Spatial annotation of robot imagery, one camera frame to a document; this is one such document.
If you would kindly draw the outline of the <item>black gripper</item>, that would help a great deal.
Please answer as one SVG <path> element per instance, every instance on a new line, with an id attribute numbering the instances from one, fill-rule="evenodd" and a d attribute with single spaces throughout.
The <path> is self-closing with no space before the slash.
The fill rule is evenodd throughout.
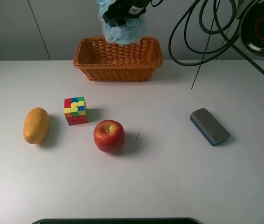
<path id="1" fill-rule="evenodd" d="M 103 19 L 109 25 L 122 26 L 126 24 L 127 16 L 138 16 L 146 12 L 149 0 L 117 0 L 109 5 Z"/>

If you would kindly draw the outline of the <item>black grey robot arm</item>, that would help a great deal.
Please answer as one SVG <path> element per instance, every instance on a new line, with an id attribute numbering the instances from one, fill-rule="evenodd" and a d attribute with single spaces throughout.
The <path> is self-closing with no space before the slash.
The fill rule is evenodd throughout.
<path id="1" fill-rule="evenodd" d="M 98 17 L 102 32 L 109 43 L 128 45 L 140 41 L 145 25 L 142 15 L 147 6 L 157 7 L 162 2 L 153 4 L 150 0 L 98 0 Z M 220 24 L 217 11 L 220 1 L 213 1 L 213 21 L 210 28 L 203 22 L 207 0 L 201 1 L 198 23 L 203 32 L 221 35 L 225 44 L 211 51 L 219 55 L 222 51 L 233 48 L 236 40 L 252 55 L 264 58 L 264 0 L 232 0 L 231 16 L 226 24 Z"/>

